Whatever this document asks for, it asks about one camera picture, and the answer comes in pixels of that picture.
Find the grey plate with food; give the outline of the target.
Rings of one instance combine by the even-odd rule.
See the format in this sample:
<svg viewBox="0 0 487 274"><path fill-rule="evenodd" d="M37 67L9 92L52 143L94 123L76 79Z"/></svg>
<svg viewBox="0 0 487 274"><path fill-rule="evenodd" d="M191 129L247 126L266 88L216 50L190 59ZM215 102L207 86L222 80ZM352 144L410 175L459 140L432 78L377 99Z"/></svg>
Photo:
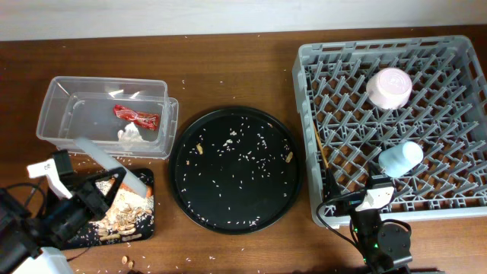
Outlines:
<svg viewBox="0 0 487 274"><path fill-rule="evenodd" d="M76 138L74 140L74 143L77 147L79 147L83 152L93 158L100 166L104 167L106 170L123 167L126 171L123 183L140 197L146 197L148 190L147 186L142 181L140 181L140 179L137 178L134 173L121 165L121 163L119 163L115 158L107 154L103 149L99 148L89 139Z"/></svg>

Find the white tissue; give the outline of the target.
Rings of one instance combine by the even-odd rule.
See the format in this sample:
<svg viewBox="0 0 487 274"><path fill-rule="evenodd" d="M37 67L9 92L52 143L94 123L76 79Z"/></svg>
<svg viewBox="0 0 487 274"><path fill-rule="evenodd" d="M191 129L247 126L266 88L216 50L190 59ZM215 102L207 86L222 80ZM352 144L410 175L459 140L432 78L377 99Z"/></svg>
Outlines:
<svg viewBox="0 0 487 274"><path fill-rule="evenodd" d="M144 142L145 140L140 135L140 132L134 122L126 125L124 129L121 129L117 133L119 142Z"/></svg>

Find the red snack wrapper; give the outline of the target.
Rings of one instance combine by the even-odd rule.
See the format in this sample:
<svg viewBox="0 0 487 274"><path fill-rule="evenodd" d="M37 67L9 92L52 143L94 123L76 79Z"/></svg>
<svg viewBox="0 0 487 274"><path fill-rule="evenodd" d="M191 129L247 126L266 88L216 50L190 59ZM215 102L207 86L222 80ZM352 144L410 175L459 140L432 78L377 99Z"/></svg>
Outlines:
<svg viewBox="0 0 487 274"><path fill-rule="evenodd" d="M119 104L113 107L113 112L117 118L134 123L144 129L155 131L160 124L160 116L157 114L135 111Z"/></svg>

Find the wooden chopstick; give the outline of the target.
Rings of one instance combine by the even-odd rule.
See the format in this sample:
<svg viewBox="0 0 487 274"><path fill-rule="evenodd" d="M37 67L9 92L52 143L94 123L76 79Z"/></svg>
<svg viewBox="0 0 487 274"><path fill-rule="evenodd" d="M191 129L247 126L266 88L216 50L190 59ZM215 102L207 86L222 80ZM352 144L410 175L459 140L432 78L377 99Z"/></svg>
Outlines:
<svg viewBox="0 0 487 274"><path fill-rule="evenodd" d="M324 165L325 169L328 169L329 168L329 164L328 164L328 161L326 159L326 155L325 155L325 152L324 152L324 149L323 149L323 144L321 142L320 134L319 134L319 132L317 130L317 127L316 127L316 125L314 123L313 123L313 128L314 128L314 135L315 135L315 138L317 140L317 147L320 150L320 154L321 154L321 157L322 157L322 160L323 160L323 165Z"/></svg>

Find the light blue cup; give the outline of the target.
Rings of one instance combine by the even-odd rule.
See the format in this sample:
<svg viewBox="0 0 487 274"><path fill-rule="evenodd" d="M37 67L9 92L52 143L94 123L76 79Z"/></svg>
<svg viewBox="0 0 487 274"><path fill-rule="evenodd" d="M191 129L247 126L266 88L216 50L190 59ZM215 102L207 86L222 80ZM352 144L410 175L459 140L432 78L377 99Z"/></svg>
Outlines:
<svg viewBox="0 0 487 274"><path fill-rule="evenodd" d="M423 157L423 150L417 143L404 142L382 151L378 164L388 177L398 178L421 163Z"/></svg>

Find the orange carrot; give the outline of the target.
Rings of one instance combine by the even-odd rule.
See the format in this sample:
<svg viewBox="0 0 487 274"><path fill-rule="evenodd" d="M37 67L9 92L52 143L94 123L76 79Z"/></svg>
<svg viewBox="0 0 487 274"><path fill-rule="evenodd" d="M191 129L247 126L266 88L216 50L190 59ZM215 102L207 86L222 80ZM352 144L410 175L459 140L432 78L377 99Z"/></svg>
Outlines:
<svg viewBox="0 0 487 274"><path fill-rule="evenodd" d="M134 193L134 191L131 188L129 188L127 185L125 185L124 183L121 184L120 189ZM150 198L151 196L153 196L153 189L151 186L147 185L145 197Z"/></svg>

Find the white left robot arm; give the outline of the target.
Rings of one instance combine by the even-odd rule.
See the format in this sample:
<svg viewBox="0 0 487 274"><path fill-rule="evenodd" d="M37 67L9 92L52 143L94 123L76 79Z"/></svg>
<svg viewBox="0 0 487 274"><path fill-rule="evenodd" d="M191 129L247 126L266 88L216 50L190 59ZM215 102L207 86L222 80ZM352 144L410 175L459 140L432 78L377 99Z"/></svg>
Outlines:
<svg viewBox="0 0 487 274"><path fill-rule="evenodd" d="M122 167L89 177L73 177L72 197L57 202L48 213L46 194L43 204L33 218L9 190L20 186L39 187L33 183L18 183L1 189L1 272L13 273L29 259L37 259L49 247L59 249L70 241L90 221L105 217L126 175Z"/></svg>

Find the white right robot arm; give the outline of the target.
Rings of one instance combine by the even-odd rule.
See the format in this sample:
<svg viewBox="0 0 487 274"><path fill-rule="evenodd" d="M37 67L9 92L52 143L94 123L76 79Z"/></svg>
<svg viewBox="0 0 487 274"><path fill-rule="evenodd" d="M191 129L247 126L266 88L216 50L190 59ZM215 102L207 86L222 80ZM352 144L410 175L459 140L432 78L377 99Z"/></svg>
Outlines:
<svg viewBox="0 0 487 274"><path fill-rule="evenodd" d="M333 172L326 169L325 196L316 213L326 206L335 206L337 212L350 217L346 237L332 228L322 217L319 221L326 228L348 241L363 257L372 273L410 273L411 226L395 219L382 219L380 211L393 200L395 187L390 177L381 174L371 165L365 187L352 193L342 194Z"/></svg>

